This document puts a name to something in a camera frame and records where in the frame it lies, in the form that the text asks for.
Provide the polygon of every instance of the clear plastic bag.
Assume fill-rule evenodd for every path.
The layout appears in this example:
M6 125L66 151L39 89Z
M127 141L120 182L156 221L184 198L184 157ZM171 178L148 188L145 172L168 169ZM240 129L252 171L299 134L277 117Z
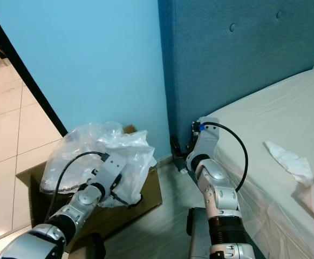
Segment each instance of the clear plastic bag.
M128 205L140 200L140 191L146 180L148 170L156 164L153 158L154 148L146 141L147 131L125 134L122 125L117 122L89 123L67 134L50 155L40 190L53 193L59 176L66 164L77 155L98 151L115 152L126 158L126 166L121 172L120 183L113 190ZM91 173L102 164L96 154L84 155L74 161L65 172L59 187L59 193L74 193L79 186L86 183L94 175ZM102 201L101 207L118 207L124 204L111 196Z

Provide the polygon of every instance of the bed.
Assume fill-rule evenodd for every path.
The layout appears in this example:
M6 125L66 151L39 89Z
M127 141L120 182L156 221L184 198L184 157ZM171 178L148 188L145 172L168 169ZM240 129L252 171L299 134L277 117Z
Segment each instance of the bed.
M234 129L248 150L248 177L239 194L250 237L266 258L314 258L314 215L298 199L304 187L263 145L271 140L306 157L314 174L314 70L282 80L210 116ZM240 180L244 156L225 132L220 132L215 158Z
M314 215L302 186L267 152L270 140L314 173L314 2L159 1L170 142L187 152L190 126L218 117L249 154L240 191L248 234L266 258L314 258ZM243 154L220 131L216 159L241 176Z

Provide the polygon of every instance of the headboard button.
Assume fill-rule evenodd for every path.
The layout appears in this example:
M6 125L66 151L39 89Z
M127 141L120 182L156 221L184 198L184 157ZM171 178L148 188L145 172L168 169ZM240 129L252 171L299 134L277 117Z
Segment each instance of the headboard button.
M229 31L231 31L231 32L235 31L235 26L236 26L236 24L232 23L230 28L229 28Z

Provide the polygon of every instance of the black door frame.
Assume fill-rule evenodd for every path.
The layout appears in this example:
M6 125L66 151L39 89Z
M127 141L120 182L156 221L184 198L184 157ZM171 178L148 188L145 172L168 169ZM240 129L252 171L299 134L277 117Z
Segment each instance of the black door frame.
M6 53L6 56L12 63L13 67L16 69L22 80L25 82L26 86L38 101L44 112L50 118L52 123L55 125L56 129L60 132L61 136L65 136L67 134L67 130L59 117L56 115L55 111L51 107L50 103L43 95L42 91L36 84L35 80L29 73L28 69L24 65L23 61L21 60L20 56L18 55L17 51L13 47L10 42L10 39L7 37L4 30L1 28L0 25L0 44L2 46L3 51Z

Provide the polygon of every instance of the cardboard box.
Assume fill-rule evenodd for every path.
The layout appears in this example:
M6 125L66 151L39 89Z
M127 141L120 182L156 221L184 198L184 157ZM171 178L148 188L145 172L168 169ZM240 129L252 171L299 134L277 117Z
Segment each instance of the cardboard box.
M134 126L125 128L126 133L130 133L129 131L134 132ZM30 168L17 175L17 177L29 188L30 217L32 227L43 223L51 201L52 195L44 194L39 191L39 185L42 180L45 165L46 162L41 163L40 165ZM84 227L77 237L75 237L67 246L66 251L70 252L77 240L91 233L99 233L101 237L105 239L133 220L138 219L152 209L161 205L162 196L156 168L150 168L148 177L141 190L141 195L142 200L138 203L138 205L132 208L96 208L87 219ZM69 194L59 194L55 203L56 210L66 204L71 196L72 195Z

